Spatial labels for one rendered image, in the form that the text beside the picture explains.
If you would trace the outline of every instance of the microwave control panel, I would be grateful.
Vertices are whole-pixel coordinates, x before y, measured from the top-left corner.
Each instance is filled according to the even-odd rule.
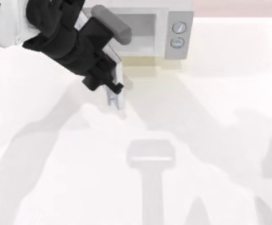
[[[193,17],[193,11],[168,12],[165,59],[183,60],[187,58]]]

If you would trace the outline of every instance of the white floor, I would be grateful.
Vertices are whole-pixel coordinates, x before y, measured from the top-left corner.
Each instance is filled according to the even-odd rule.
[[[196,19],[187,60],[123,61],[118,115],[0,49],[0,225],[272,225],[272,19]]]

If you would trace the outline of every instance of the white microwave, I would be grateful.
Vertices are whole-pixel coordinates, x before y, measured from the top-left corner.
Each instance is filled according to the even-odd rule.
[[[87,0],[83,12],[91,16],[91,8],[103,5],[132,29],[132,41],[110,46],[119,56],[152,56],[166,60],[187,58],[193,23],[190,0]]]

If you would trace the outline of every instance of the microwave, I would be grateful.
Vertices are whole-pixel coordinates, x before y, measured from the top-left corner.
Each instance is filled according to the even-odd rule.
[[[120,57],[162,57],[165,60],[187,58],[193,24],[190,0],[87,0],[83,13],[91,17],[91,8],[103,5],[132,29],[132,41],[109,45]]]

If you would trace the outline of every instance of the beige wall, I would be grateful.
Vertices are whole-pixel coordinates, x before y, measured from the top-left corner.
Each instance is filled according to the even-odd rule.
[[[195,16],[272,17],[272,0],[194,0]]]

